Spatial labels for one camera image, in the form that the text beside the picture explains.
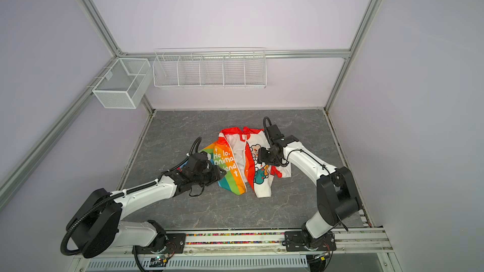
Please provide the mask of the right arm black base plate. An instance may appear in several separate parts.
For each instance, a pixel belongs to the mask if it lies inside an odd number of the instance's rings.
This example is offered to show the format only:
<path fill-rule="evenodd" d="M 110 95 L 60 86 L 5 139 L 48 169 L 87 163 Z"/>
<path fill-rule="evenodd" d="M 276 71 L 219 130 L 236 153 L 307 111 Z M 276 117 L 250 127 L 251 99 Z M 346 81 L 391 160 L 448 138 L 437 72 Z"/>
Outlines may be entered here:
<path fill-rule="evenodd" d="M 335 235 L 332 232 L 313 238 L 303 230 L 286 231 L 282 245 L 288 252 L 335 251 Z"/>

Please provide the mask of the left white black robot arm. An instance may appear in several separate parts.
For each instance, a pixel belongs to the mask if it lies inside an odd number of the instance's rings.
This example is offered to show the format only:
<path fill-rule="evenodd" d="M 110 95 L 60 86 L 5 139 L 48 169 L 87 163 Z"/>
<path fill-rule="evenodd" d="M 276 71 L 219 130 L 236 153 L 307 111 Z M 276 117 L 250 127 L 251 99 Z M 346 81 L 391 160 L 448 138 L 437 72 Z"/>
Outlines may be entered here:
<path fill-rule="evenodd" d="M 170 241 L 158 222 L 124 219 L 153 203 L 192 191 L 194 186 L 205 188 L 225 176 L 226 171 L 215 165 L 208 153 L 196 152 L 188 155 L 181 166 L 164 171 L 145 184 L 113 192 L 95 190 L 66 226 L 60 252 L 94 258 L 110 248 L 131 246 L 135 251 L 162 253 Z"/>

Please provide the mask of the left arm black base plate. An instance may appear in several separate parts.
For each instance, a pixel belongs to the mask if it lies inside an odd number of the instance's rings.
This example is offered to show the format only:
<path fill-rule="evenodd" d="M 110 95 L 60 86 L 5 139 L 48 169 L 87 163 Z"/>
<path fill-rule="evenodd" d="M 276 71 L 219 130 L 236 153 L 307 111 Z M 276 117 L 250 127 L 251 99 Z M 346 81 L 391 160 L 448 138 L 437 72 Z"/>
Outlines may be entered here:
<path fill-rule="evenodd" d="M 186 238 L 185 233 L 167 233 L 164 237 L 159 235 L 150 245 L 137 246 L 137 254 L 181 254 L 184 251 Z"/>

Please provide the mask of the colourful red white kids jacket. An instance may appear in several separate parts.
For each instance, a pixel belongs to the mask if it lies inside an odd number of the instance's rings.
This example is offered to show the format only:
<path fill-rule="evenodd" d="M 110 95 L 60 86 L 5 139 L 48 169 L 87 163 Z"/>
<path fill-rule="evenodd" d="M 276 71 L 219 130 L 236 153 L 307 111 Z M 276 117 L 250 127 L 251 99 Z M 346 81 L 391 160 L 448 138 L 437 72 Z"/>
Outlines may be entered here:
<path fill-rule="evenodd" d="M 291 166 L 275 167 L 257 161 L 263 148 L 269 148 L 263 129 L 226 128 L 219 132 L 218 139 L 203 151 L 213 165 L 226 171 L 219 186 L 236 195 L 252 189 L 258 198 L 272 196 L 275 178 L 290 178 Z"/>

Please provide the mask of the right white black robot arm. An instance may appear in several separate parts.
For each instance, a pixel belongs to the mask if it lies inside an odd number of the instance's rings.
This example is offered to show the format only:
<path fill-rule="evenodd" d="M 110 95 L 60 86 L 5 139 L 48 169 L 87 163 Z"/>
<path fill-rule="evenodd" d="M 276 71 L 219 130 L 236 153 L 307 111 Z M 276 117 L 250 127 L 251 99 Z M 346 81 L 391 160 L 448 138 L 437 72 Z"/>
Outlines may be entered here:
<path fill-rule="evenodd" d="M 316 214 L 301 229 L 305 244 L 316 244 L 336 225 L 362 210 L 363 204 L 352 171 L 331 165 L 311 151 L 293 135 L 285 136 L 269 118 L 263 120 L 263 132 L 269 147 L 262 147 L 259 163 L 275 167 L 292 164 L 316 186 Z"/>

